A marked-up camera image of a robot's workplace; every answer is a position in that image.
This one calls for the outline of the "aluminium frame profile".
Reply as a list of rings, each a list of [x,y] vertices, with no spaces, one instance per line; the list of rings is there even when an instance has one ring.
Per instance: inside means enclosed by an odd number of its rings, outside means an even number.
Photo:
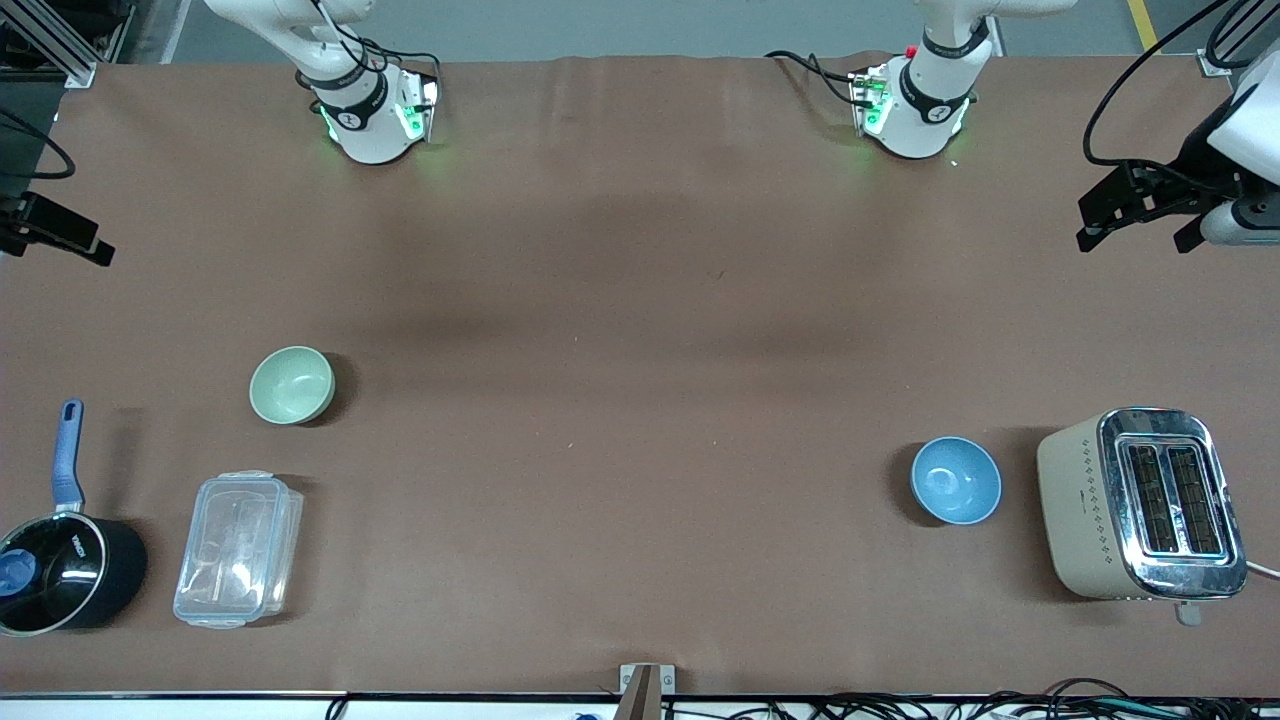
[[[65,88],[92,86],[101,55],[45,0],[0,0],[0,15],[65,74]]]

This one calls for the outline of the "beige chrome two-slot toaster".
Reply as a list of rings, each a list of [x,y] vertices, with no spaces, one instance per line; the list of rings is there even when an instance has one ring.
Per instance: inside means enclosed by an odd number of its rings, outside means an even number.
[[[1251,570],[1208,427],[1117,407],[1044,437],[1036,470],[1059,580],[1089,600],[1170,602],[1181,625]]]

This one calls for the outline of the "clear plastic lidded container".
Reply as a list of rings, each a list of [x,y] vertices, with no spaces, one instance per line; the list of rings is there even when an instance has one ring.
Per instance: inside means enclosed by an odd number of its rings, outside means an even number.
[[[233,471],[198,488],[173,612],[229,630],[283,611],[305,497],[268,471]]]

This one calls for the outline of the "small blue round item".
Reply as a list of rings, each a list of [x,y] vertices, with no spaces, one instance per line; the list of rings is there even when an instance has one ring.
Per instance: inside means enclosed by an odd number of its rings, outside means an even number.
[[[40,575],[40,564],[28,550],[8,550],[0,553],[0,598],[27,591]]]

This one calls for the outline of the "brown table mat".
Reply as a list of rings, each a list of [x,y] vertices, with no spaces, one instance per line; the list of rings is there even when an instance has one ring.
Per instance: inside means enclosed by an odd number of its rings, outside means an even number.
[[[1176,218],[1076,249],[1080,133],[1125,60],[1000,58],[945,154],[856,137],[762,59],[456,64],[431,145],[349,161],[276,65],[110,67],[65,96],[109,268],[0,260],[0,527],[49,510],[84,401],[87,509],[150,571],[110,626],[0,638],[4,691],[585,691],[1280,697],[1280,583],[1180,626],[1070,593],[1048,434],[1179,407],[1219,443],[1247,556],[1280,566],[1280,250],[1180,255]],[[316,348],[324,414],[250,406]],[[934,520],[928,441],[1004,496]],[[303,498],[282,612],[173,600],[198,488]]]

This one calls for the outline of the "light blue bowl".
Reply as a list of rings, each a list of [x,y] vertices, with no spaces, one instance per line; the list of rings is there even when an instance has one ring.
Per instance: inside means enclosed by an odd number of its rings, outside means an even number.
[[[1004,496],[1002,477],[989,452],[956,436],[931,439],[916,451],[909,487],[928,515],[957,527],[986,521]]]

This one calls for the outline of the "light green bowl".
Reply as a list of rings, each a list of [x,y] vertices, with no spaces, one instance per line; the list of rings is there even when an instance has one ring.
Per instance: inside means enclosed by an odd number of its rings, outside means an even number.
[[[337,377],[316,348],[291,346],[266,356],[250,378],[250,406],[274,425],[300,425],[320,418],[337,393]]]

